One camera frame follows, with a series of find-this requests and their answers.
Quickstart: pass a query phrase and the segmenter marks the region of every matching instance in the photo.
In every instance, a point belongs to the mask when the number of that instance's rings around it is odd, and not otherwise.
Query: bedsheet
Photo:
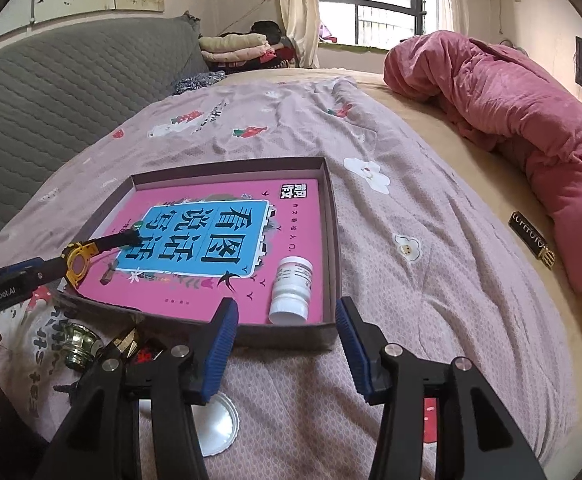
[[[156,129],[194,109],[203,112],[202,122]],[[468,355],[546,461],[575,417],[557,310],[488,206],[351,79],[222,84],[150,105],[38,191],[1,232],[0,265],[57,255],[129,174],[289,153],[327,158],[343,292],[362,316],[418,356],[449,362]],[[403,238],[418,241],[417,257],[400,252]],[[54,351],[62,314],[44,299],[0,315],[11,351],[0,357],[0,383],[25,420],[50,438],[67,407],[51,386],[70,377]],[[116,333],[104,322],[95,328]],[[35,396],[23,388],[32,381]],[[241,432],[227,452],[207,460],[211,478],[368,475],[381,409],[355,393],[339,345],[318,356],[238,349],[221,389],[238,407]],[[433,455],[427,446],[428,478]]]

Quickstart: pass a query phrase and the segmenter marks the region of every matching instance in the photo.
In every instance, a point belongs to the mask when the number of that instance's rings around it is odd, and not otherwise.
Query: white flower print
[[[387,186],[391,184],[391,180],[386,175],[380,173],[380,166],[376,162],[372,160],[364,162],[359,158],[345,158],[344,167],[351,173],[355,173],[365,179],[374,191],[385,195],[389,194],[389,188]]]
[[[422,254],[422,244],[417,238],[393,235],[393,241],[398,246],[401,256],[408,262],[414,262]]]
[[[133,283],[133,282],[140,282],[140,274],[142,274],[141,270],[132,270],[131,271],[131,276],[129,276],[129,283]]]

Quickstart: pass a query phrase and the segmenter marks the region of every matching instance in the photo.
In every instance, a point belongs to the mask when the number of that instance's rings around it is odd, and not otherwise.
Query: black tag
[[[546,246],[546,240],[535,226],[519,211],[515,211],[511,215],[508,224],[522,238],[535,257],[538,260],[542,260],[551,269],[555,263],[555,254]]]

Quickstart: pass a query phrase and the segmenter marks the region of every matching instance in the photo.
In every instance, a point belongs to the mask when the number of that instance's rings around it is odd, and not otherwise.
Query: white jar lid
[[[306,301],[282,294],[271,301],[269,321],[274,325],[298,326],[306,323],[309,309]]]
[[[304,259],[301,256],[287,256],[286,258],[282,258],[280,263],[277,264],[279,267],[280,265],[284,264],[302,264],[303,266],[309,267],[311,271],[313,271],[313,266],[309,260]]]

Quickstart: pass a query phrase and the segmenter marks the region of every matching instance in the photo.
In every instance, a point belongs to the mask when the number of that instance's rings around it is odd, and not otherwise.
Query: beige mattress
[[[519,210],[542,232],[549,245],[552,243],[551,219],[546,216],[522,173],[499,156],[483,152],[460,138],[453,126],[445,121],[442,111],[394,94],[379,74],[339,69],[261,70],[231,75],[219,84],[338,75],[353,77],[361,90],[405,120],[481,196],[504,224],[508,224],[513,211]],[[582,294],[575,294],[570,288],[559,259],[553,270],[549,270],[533,257],[521,240],[518,242],[543,280],[566,327],[577,386],[579,418],[564,448],[551,460],[546,472],[549,480],[572,479],[582,467]]]

